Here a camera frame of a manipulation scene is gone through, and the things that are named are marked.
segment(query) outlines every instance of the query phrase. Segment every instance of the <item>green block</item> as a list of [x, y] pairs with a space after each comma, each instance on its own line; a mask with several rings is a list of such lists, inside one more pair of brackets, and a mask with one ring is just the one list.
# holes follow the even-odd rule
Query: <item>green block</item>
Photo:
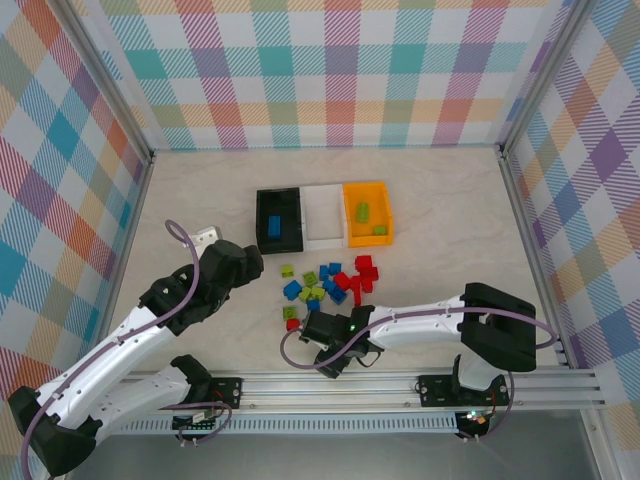
[[288, 307], [283, 307], [282, 309], [282, 318], [287, 321], [290, 318], [298, 318], [298, 310], [294, 305], [289, 305]]
[[304, 278], [304, 284], [307, 287], [313, 287], [316, 283], [318, 283], [318, 277], [314, 272], [307, 272], [302, 274], [302, 278]]
[[311, 298], [316, 300], [324, 300], [325, 290], [322, 287], [313, 287], [311, 289]]
[[368, 223], [369, 222], [369, 204], [360, 202], [356, 211], [356, 222]]
[[311, 297], [311, 289], [309, 287], [304, 287], [302, 291], [298, 294], [298, 298], [302, 300], [304, 303], [307, 303], [307, 300], [309, 300], [309, 297]]
[[280, 268], [282, 278], [293, 277], [293, 265], [283, 265]]

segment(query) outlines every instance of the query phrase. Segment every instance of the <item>purple cable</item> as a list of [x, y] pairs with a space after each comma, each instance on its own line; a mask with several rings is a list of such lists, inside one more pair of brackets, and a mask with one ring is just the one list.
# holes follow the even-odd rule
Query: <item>purple cable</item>
[[[293, 335], [294, 332], [302, 332], [302, 329], [294, 328], [293, 330], [289, 330], [287, 333], [285, 333], [284, 337], [282, 337], [282, 341], [280, 342], [280, 355], [282, 355], [282, 358], [284, 359], [284, 361], [287, 362], [292, 367], [299, 368], [301, 370], [317, 370], [318, 368], [325, 367], [330, 363], [336, 361], [338, 358], [340, 358], [342, 355], [348, 352], [351, 346], [354, 343], [356, 343], [360, 337], [362, 337], [365, 333], [373, 330], [374, 328], [380, 325], [392, 322], [398, 318], [411, 318], [411, 317], [421, 317], [421, 316], [427, 316], [427, 315], [442, 315], [442, 314], [450, 314], [450, 313], [482, 313], [482, 314], [501, 315], [505, 317], [511, 317], [515, 320], [520, 320], [522, 322], [528, 323], [535, 327], [541, 328], [542, 330], [547, 332], [549, 335], [551, 335], [551, 338], [546, 342], [536, 345], [536, 350], [550, 347], [551, 345], [555, 344], [558, 341], [558, 334], [554, 332], [549, 325], [547, 325], [546, 323], [542, 323], [536, 320], [535, 318], [527, 317], [526, 315], [522, 315], [520, 313], [509, 312], [508, 310], [499, 310], [496, 308], [482, 308], [482, 307], [455, 307], [455, 308], [449, 308], [449, 309], [434, 308], [432, 310], [421, 310], [417, 312], [399, 313], [395, 315], [395, 317], [392, 315], [389, 315], [388, 317], [384, 317], [384, 318], [381, 318], [380, 320], [376, 320], [372, 324], [367, 325], [365, 328], [360, 330], [351, 340], [347, 342], [347, 344], [344, 347], [342, 347], [342, 349], [338, 351], [338, 353], [336, 353], [332, 357], [329, 357], [327, 360], [323, 362], [314, 363], [313, 365], [302, 365], [300, 363], [294, 362], [285, 353], [284, 344], [286, 343], [287, 339], [291, 335]], [[509, 376], [509, 384], [511, 386], [511, 396], [509, 398], [507, 409], [504, 412], [502, 421], [498, 425], [496, 425], [490, 432], [488, 432], [485, 435], [485, 438], [495, 433], [497, 430], [499, 430], [502, 427], [502, 425], [505, 423], [505, 420], [507, 419], [507, 416], [509, 415], [509, 412], [511, 412], [511, 409], [513, 408], [513, 397], [515, 394], [515, 381], [513, 379], [513, 374], [511, 372], [507, 372], [507, 374]]]
[[[223, 402], [186, 403], [186, 404], [179, 404], [179, 405], [169, 405], [168, 407], [161, 408], [160, 410], [188, 410], [191, 408], [209, 408], [209, 407], [224, 408], [227, 412], [229, 412], [229, 416], [225, 419], [224, 422], [222, 422], [222, 425], [216, 428], [213, 432], [211, 432], [208, 435], [205, 435], [202, 438], [197, 439], [197, 444], [202, 444], [202, 443], [208, 442], [213, 437], [217, 436], [218, 433], [220, 433], [220, 431], [229, 424], [229, 422], [231, 421], [231, 415], [232, 415], [231, 407], [229, 405]], [[184, 430], [184, 427], [178, 430], [178, 438], [180, 439], [180, 442], [182, 442], [183, 445], [189, 445], [185, 443], [186, 440], [182, 438], [183, 430]], [[194, 447], [197, 447], [198, 446], [197, 444], [196, 442], [193, 442], [191, 445], [193, 445]]]
[[[182, 299], [182, 301], [178, 305], [175, 306], [175, 308], [171, 309], [169, 312], [156, 318], [155, 320], [147, 323], [146, 325], [143, 325], [131, 332], [128, 332], [125, 335], [117, 337], [119, 342], [123, 342], [124, 340], [127, 340], [133, 337], [134, 335], [144, 332], [145, 330], [148, 330], [149, 328], [164, 322], [165, 320], [169, 319], [170, 317], [178, 313], [180, 310], [184, 308], [184, 306], [187, 303], [189, 303], [189, 300], [191, 300], [191, 297], [193, 297], [193, 294], [195, 293], [196, 288], [198, 286], [198, 280], [200, 279], [200, 264], [198, 262], [198, 253], [196, 252], [196, 247], [191, 241], [191, 239], [189, 238], [189, 234], [173, 220], [167, 220], [164, 223], [164, 225], [173, 238], [175, 238], [176, 240], [179, 240], [182, 243], [185, 243], [187, 247], [189, 247], [189, 251], [191, 252], [191, 257], [193, 259], [193, 282], [191, 283], [191, 287], [189, 288], [187, 295]], [[71, 382], [73, 382], [82, 372], [84, 372], [89, 367], [89, 365], [91, 365], [98, 358], [100, 358], [100, 356], [102, 356], [106, 351], [118, 345], [119, 343], [107, 343], [106, 345], [104, 345], [100, 350], [98, 350], [96, 353], [91, 355], [89, 359], [85, 360], [76, 370], [74, 370], [73, 373], [71, 373], [71, 375], [69, 375], [65, 379], [65, 381], [62, 382], [62, 384], [53, 392], [53, 395], [55, 394], [61, 395], [62, 392], [64, 392], [67, 388], [69, 388], [69, 385], [71, 385]], [[55, 401], [53, 395], [49, 397], [49, 399], [44, 403], [44, 405], [40, 407], [40, 410], [38, 410], [38, 413], [36, 413], [36, 415], [33, 417], [33, 419], [31, 420], [31, 423], [29, 424], [29, 427], [27, 428], [27, 431], [24, 434], [24, 439], [22, 440], [22, 447], [20, 448], [20, 464], [22, 466], [22, 473], [26, 480], [33, 480], [33, 477], [31, 476], [31, 472], [29, 471], [29, 443], [31, 443], [31, 437], [33, 436], [33, 431], [35, 430], [36, 425], [38, 424], [42, 416], [46, 413], [46, 411], [49, 409], [49, 407], [51, 407], [51, 405]]]

